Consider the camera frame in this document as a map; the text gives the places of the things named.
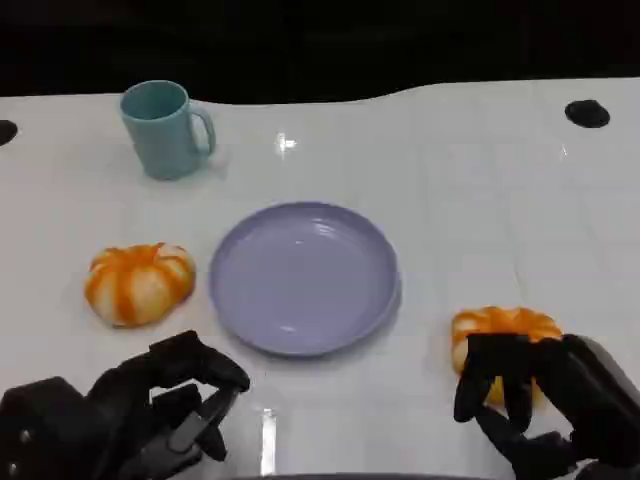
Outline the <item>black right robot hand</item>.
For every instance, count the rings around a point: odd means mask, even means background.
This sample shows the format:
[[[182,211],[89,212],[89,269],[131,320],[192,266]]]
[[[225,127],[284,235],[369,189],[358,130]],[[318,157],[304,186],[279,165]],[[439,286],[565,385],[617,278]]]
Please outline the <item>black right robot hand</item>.
[[[531,342],[471,334],[454,401],[459,423],[476,420],[518,479],[636,479],[639,391],[602,345],[578,335]],[[569,437],[525,435],[539,388],[569,421]]]

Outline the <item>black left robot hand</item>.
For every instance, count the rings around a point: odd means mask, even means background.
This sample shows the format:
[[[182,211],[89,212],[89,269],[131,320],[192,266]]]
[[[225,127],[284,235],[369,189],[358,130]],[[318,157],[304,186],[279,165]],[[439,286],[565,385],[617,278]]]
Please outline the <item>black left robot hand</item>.
[[[170,479],[222,462],[220,424],[250,387],[232,359],[192,331],[105,371],[87,394],[64,378],[1,397],[4,479]]]

